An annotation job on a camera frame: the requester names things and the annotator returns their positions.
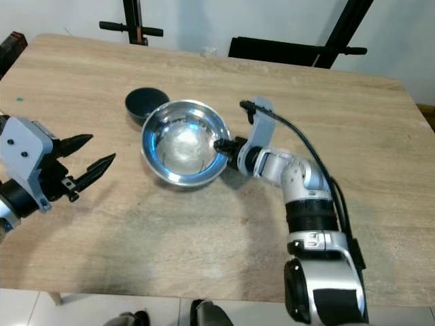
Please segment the dark book with red edge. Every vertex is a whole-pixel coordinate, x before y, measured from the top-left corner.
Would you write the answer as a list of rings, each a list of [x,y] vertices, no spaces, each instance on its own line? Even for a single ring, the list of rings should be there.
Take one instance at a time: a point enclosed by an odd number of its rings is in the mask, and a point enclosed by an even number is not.
[[[21,32],[13,31],[0,43],[0,77],[3,78],[7,71],[28,46],[26,37]]]

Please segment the robot left leg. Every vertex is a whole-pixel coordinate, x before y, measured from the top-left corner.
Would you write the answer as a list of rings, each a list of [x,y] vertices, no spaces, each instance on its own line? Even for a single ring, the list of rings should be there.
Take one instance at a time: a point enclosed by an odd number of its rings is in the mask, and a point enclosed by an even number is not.
[[[124,312],[117,318],[117,326],[150,326],[150,314],[146,310]]]

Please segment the black weight bench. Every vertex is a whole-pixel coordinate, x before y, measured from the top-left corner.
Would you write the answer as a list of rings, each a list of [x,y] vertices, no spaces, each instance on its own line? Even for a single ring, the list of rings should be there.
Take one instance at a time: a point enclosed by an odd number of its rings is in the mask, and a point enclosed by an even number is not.
[[[323,46],[234,37],[230,42],[228,56],[330,69],[339,55],[366,55],[368,51],[366,48],[351,47],[350,41],[373,2],[374,0],[347,0]]]

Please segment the robot leg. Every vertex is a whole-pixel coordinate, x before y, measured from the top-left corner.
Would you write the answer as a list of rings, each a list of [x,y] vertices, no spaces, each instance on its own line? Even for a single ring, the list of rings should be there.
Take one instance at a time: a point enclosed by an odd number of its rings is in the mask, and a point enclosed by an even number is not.
[[[190,326],[234,326],[223,308],[211,300],[198,299],[190,307]]]
[[[117,326],[150,326],[150,314],[146,310],[124,312],[117,318]]]

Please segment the robot right leg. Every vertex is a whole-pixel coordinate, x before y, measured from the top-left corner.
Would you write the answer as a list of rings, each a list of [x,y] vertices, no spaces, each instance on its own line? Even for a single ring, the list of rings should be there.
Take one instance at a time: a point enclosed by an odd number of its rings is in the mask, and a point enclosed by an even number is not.
[[[190,307],[190,326],[234,326],[223,308],[211,300],[198,299]]]

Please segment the black metal stand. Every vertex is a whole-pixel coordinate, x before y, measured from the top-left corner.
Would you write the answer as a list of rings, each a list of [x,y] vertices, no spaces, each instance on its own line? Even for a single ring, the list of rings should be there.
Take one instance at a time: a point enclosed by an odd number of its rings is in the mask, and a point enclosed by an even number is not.
[[[142,7],[140,0],[122,0],[122,11],[125,23],[100,21],[99,28],[106,31],[124,32],[128,42],[134,46],[149,46],[148,35],[164,37],[164,31],[158,28],[146,27],[142,23]]]

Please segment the shiny steel bowl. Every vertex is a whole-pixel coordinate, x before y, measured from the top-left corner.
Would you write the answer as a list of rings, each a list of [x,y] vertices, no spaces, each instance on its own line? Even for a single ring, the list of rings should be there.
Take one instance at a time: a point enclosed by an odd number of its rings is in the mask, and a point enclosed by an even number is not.
[[[141,128],[144,161],[157,177],[178,187],[200,187],[217,179],[229,159],[214,143],[230,139],[221,115],[192,99],[159,106]]]

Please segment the small dark bowl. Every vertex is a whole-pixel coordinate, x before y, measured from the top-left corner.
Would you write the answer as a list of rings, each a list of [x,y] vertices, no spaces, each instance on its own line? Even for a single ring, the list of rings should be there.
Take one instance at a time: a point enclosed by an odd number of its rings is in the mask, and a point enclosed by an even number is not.
[[[170,96],[155,88],[140,88],[125,97],[124,104],[128,116],[141,127],[155,109],[170,102]]]

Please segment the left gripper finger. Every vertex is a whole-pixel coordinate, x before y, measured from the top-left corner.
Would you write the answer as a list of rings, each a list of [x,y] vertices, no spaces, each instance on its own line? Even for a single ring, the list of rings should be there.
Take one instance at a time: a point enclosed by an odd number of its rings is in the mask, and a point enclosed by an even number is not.
[[[77,134],[77,136],[69,137],[60,141],[59,155],[69,156],[81,149],[89,140],[93,138],[93,134]]]
[[[93,164],[91,164],[84,171],[84,173],[81,174],[80,177],[75,178],[73,181],[72,190],[77,193],[82,192],[87,187],[95,183],[100,177],[103,176],[103,174],[105,174],[106,170],[108,170],[115,158],[116,154],[111,154],[97,160],[96,162],[93,162]]]

